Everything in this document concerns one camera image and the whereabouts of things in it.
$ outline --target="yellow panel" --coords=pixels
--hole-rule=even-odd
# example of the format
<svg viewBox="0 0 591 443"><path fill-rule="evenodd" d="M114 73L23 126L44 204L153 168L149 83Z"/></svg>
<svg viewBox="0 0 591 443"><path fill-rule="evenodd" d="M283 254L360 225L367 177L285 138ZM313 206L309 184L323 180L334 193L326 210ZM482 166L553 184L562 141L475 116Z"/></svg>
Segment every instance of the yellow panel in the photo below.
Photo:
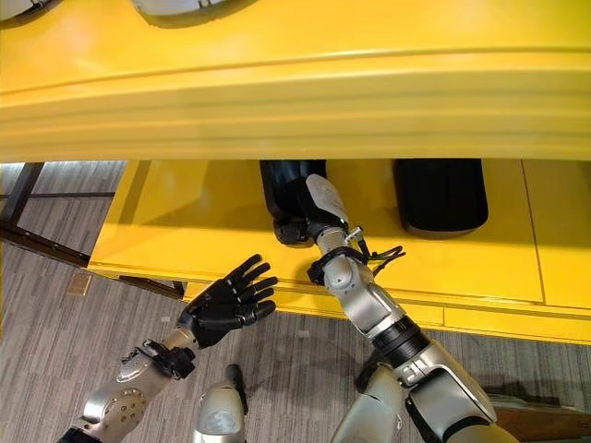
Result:
<svg viewBox="0 0 591 443"><path fill-rule="evenodd" d="M160 29L67 1L5 27L0 161L591 159L586 0L247 3Z"/></svg>
<svg viewBox="0 0 591 443"><path fill-rule="evenodd" d="M448 241L406 234L391 162L332 161L329 176L372 249L403 244L407 256L379 283L391 290L541 301L519 162L487 161L490 218ZM117 191L90 268L156 278L211 280L260 251L284 289L317 292L306 269L316 248L287 248L271 229L257 162L132 162Z"/></svg>
<svg viewBox="0 0 591 443"><path fill-rule="evenodd" d="M207 285L208 283L191 282L187 286L184 301L191 301ZM393 293L392 296L397 301L405 297L399 293ZM273 300L280 311L345 318L338 301L327 294L295 293L280 289ZM401 305L414 321L426 329L591 344L591 334L585 335L591 325L591 310L560 310L550 306L507 304L500 301L472 301L467 307L458 306L462 303L465 304L466 300L461 297L420 294L414 302L402 302ZM580 332L571 331L581 327Z"/></svg>
<svg viewBox="0 0 591 443"><path fill-rule="evenodd" d="M371 7L259 0L201 26L167 30L146 23L130 2L63 2L2 30L3 89L319 57L584 51L590 16L585 0L569 7L553 0L374 0Z"/></svg>
<svg viewBox="0 0 591 443"><path fill-rule="evenodd" d="M118 280L121 273L120 272L113 272L107 269L94 269L92 272L95 274L102 275L103 277L108 277L109 279Z"/></svg>
<svg viewBox="0 0 591 443"><path fill-rule="evenodd" d="M503 332L537 338L567 339L591 342L591 319L537 317L520 314L487 312L472 309L445 308L445 326L481 332Z"/></svg>
<svg viewBox="0 0 591 443"><path fill-rule="evenodd" d="M187 285L183 301L190 302L207 287L207 283L191 282ZM346 318L336 297L329 294L297 293L277 289L272 300L277 309L296 314L321 317ZM402 304L407 314L421 326L443 325L443 308L440 306Z"/></svg>
<svg viewBox="0 0 591 443"><path fill-rule="evenodd" d="M546 303L591 308L591 162L524 168Z"/></svg>

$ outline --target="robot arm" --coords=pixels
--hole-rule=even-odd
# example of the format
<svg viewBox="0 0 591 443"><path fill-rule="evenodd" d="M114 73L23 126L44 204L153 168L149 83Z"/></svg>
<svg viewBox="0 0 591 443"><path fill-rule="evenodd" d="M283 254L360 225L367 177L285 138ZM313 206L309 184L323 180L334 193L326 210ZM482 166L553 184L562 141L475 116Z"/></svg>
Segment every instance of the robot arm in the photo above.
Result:
<svg viewBox="0 0 591 443"><path fill-rule="evenodd" d="M344 204L325 178L325 170L316 166L322 172L294 178L294 171L310 169L298 163L306 162L261 162L277 237L280 241L299 238L300 243L311 238L318 245L322 258L312 265L308 276L339 299L351 322L385 357L403 387L410 389L406 408L423 438L453 442L468 436L457 441L486 441L483 437L470 440L476 432L478 436L489 433L493 436L490 441L516 441L494 425L494 408L476 381L374 282L361 230L347 232ZM281 207L286 194L299 203L297 211ZM352 248L354 241L362 252Z"/></svg>
<svg viewBox="0 0 591 443"><path fill-rule="evenodd" d="M277 279L252 283L271 267L259 255L208 287L183 310L176 328L162 343L146 340L122 360L119 373L108 386L94 392L83 415L60 443L116 443L141 420L150 401L174 379L188 376L195 366L193 343L200 349L216 344L231 329L252 325L268 316L275 303Z"/></svg>

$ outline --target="wire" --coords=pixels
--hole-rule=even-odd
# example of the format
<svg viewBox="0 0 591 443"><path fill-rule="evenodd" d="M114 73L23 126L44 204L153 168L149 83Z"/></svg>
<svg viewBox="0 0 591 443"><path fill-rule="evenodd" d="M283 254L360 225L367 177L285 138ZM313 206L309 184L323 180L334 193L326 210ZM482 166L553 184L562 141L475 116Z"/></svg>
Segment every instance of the wire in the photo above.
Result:
<svg viewBox="0 0 591 443"><path fill-rule="evenodd" d="M387 251L381 253L372 252L371 254L369 254L368 244L365 240L359 240L357 244L359 245L361 252L368 261L381 261L381 263L371 271L374 277L378 275L380 271L386 268L386 266L388 266L395 259L406 255L401 245L398 245L396 247L393 247L392 249L388 249Z"/></svg>

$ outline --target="gray carpet floor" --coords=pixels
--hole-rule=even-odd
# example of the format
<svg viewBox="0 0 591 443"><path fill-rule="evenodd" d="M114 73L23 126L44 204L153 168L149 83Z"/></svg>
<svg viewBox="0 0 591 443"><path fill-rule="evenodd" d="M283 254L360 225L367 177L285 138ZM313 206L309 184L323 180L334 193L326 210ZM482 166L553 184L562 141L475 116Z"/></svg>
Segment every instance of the gray carpet floor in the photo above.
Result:
<svg viewBox="0 0 591 443"><path fill-rule="evenodd" d="M52 163L35 192L113 191L123 167ZM18 167L0 171L7 192ZM110 198L32 199L20 225L90 252L109 203ZM165 337L183 308L99 276L92 276L86 296L66 295L75 272L3 245L1 443L55 442L88 396L115 376L119 358L146 338ZM591 412L591 347L428 333L489 392ZM242 365L246 377L249 442L328 442L356 397L353 379L370 353L346 321L275 314L198 352L197 370L169 386L125 442L190 442L200 393L230 363ZM422 441L406 416L399 441Z"/></svg>

